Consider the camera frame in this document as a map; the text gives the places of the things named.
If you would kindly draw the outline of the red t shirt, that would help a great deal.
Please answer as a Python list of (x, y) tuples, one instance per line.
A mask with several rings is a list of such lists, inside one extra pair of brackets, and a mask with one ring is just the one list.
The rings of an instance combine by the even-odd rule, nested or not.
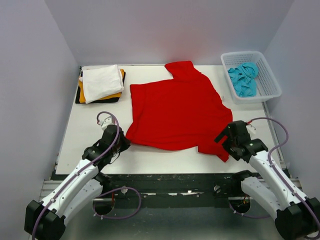
[(229, 154), (215, 138), (233, 120), (210, 79), (191, 61), (167, 63), (171, 79), (131, 84), (132, 143), (168, 151), (196, 147), (227, 162)]

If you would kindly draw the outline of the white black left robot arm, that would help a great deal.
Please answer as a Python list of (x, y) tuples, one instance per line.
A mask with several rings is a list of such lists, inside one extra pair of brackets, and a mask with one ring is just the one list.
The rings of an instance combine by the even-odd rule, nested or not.
[(37, 240), (59, 240), (68, 222), (96, 197), (107, 197), (111, 180), (102, 169), (130, 147), (121, 127), (110, 124), (101, 139), (87, 147), (74, 170), (42, 200), (26, 207), (24, 231)]

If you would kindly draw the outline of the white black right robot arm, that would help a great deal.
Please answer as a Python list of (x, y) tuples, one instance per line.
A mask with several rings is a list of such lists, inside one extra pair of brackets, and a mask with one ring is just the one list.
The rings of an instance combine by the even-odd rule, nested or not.
[(243, 120), (230, 122), (215, 138), (235, 160), (253, 167), (265, 181), (261, 184), (252, 172), (244, 170), (231, 177), (230, 191), (252, 197), (274, 220), (275, 227), (285, 240), (312, 239), (320, 232), (320, 202), (308, 197), (283, 172), (272, 158), (262, 140), (251, 139)]

